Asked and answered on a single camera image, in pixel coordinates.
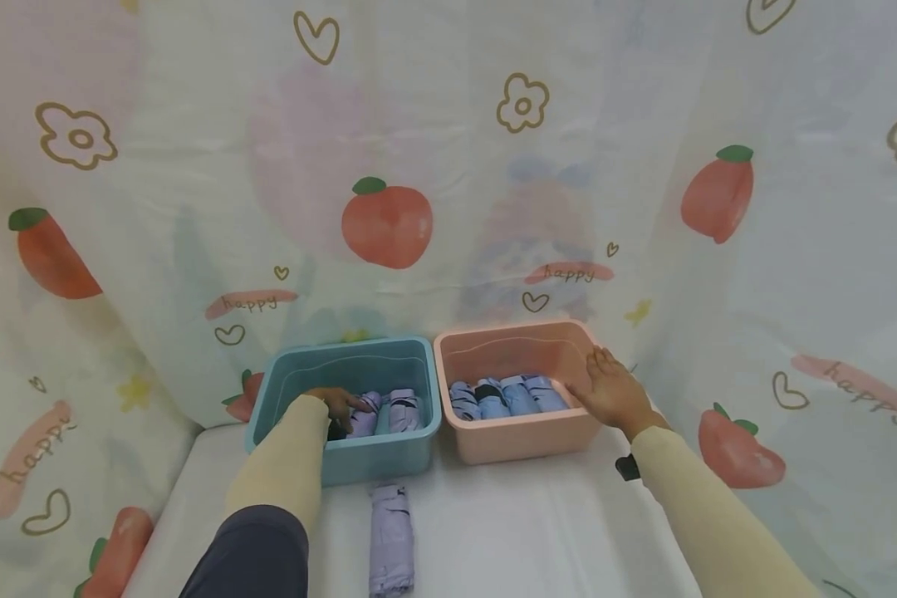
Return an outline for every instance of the fingers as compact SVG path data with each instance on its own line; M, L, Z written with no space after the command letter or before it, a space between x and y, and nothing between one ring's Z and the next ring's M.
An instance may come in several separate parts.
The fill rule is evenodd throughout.
M604 346L596 347L593 350L593 353L595 353L595 363L598 365L598 369L601 373L617 374L619 373L619 369L624 369L624 366L615 359L614 355L611 354L611 351Z
M342 390L342 392L344 393L344 395L346 395L346 403L352 409L355 409L356 411L362 411L363 414L368 414L369 411L372 410L372 408L369 407L369 405L367 405L365 401L361 400L361 398L354 395L349 395L349 393L345 390Z
M593 402L591 395L579 389L578 386L575 386L569 382L568 384L566 384L566 389L568 389L568 392L572 393L572 396L578 399L578 402L581 403L581 407L588 409L589 405L592 405Z
M340 426L345 429L348 434L352 434L352 422L349 420L349 407L355 407L355 402L362 402L354 396L349 395L349 393L343 389L330 389L327 399L326 403L329 405L329 416L339 422Z
M591 353L588 353L588 357L585 359L585 369L588 370L588 377L592 380L594 380L595 377L598 377L601 373L601 370L598 367L597 354L598 350L593 349Z

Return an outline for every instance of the white backdrop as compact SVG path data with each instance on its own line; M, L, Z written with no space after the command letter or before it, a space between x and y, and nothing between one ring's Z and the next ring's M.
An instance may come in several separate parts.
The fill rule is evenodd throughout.
M213 427L281 346L558 315L690 440L756 430L783 465L738 491L828 596L897 596L897 0L694 4L0 2L0 468L40 376L100 422L40 469L101 509L0 523L0 596L89 576L124 416L106 479L159 514L163 386ZM123 398L79 400L115 339Z

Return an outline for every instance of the purple folded umbrella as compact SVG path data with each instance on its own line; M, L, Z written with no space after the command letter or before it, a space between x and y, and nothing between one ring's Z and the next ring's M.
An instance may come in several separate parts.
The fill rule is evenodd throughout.
M379 421L379 409L383 405L383 396L378 392L366 392L365 395L359 397L362 403L366 403L372 408L369 413L365 411L352 410L349 417L352 422L352 434L350 439L361 439L361 437L375 435L375 422Z
M390 393L390 432L411 432L418 428L419 399L415 390L393 390Z
M369 596L402 596L415 586L415 534L409 497L403 486L380 486L372 492L372 548Z

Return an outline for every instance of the white table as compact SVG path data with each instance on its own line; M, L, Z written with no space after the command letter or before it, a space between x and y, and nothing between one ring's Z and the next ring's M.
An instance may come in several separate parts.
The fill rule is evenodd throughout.
M243 432L240 424L198 436L124 598L179 595L222 522L223 497L247 457ZM416 534L415 598L701 596L660 505L615 471L627 444L614 430L587 453L480 467L458 461L448 432L431 469L402 480ZM323 493L311 598L368 596L368 488Z

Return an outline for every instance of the person's right hand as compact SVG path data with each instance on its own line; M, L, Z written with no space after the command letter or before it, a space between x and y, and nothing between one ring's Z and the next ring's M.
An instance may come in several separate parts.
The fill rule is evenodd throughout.
M363 411L363 413L368 413L368 411L372 410L365 401L356 398L351 395L349 391L344 389L309 389L306 390L304 395L310 395L321 399L321 401L329 408L329 417L339 421L342 428L345 429L348 434L352 434L352 422L349 421L349 408L351 407L356 411Z
M629 441L651 426L669 429L664 417L651 408L645 389L605 347L595 347L586 359L591 391L566 385L595 419L618 428Z

